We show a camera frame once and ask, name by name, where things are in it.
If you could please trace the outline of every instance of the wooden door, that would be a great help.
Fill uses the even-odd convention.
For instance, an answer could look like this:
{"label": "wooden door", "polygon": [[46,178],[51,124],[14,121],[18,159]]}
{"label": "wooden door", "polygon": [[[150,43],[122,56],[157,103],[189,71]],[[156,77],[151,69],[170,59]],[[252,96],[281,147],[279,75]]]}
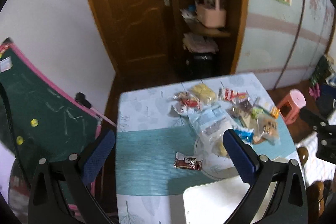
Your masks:
{"label": "wooden door", "polygon": [[89,0],[114,67],[123,76],[170,68],[175,36],[171,3],[164,0]]}

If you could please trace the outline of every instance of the stool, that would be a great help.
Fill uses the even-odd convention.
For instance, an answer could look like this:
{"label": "stool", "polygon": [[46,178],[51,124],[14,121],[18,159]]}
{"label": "stool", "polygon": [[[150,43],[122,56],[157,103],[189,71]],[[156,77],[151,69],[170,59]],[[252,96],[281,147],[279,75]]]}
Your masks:
{"label": "stool", "polygon": [[[285,121],[285,124],[292,124],[299,116],[300,109],[306,106],[306,100],[303,94],[297,90],[291,90],[277,105],[277,108],[280,110],[280,114]],[[289,108],[289,112],[284,116],[284,111],[281,108]]]}

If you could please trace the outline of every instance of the wooden shelf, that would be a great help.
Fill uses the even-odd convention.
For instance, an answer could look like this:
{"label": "wooden shelf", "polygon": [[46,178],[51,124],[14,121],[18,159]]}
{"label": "wooden shelf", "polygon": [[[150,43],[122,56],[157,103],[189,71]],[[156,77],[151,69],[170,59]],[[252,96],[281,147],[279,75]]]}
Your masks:
{"label": "wooden shelf", "polygon": [[186,21],[192,33],[202,35],[204,37],[230,37],[228,31],[220,31],[216,28],[207,28],[197,21]]}

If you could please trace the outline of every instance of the blue gripper pad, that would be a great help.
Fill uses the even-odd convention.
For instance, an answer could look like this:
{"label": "blue gripper pad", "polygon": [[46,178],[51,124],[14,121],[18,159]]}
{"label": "blue gripper pad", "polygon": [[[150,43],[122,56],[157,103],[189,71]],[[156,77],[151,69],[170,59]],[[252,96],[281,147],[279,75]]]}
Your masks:
{"label": "blue gripper pad", "polygon": [[88,160],[84,163],[81,174],[81,179],[84,185],[88,185],[95,180],[100,169],[103,167],[106,158],[114,147],[114,143],[114,132],[109,130]]}
{"label": "blue gripper pad", "polygon": [[252,185],[255,182],[256,166],[253,164],[253,162],[250,160],[250,158],[242,148],[242,145],[247,144],[244,144],[241,140],[239,140],[239,142],[234,138],[232,134],[236,133],[233,130],[226,130],[224,132],[224,147],[228,152],[233,164],[235,165],[242,181]]}

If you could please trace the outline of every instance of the wooden armrest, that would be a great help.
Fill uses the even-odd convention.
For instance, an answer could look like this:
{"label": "wooden armrest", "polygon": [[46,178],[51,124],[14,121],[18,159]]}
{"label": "wooden armrest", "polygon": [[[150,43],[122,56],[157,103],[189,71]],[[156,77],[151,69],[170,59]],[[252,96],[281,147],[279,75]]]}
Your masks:
{"label": "wooden armrest", "polygon": [[307,188],[308,224],[315,223],[324,211],[323,190],[321,181],[315,181]]}
{"label": "wooden armrest", "polygon": [[308,160],[308,156],[309,156],[308,150],[307,148],[302,146],[302,147],[299,147],[296,151],[299,155],[301,166],[303,167]]}

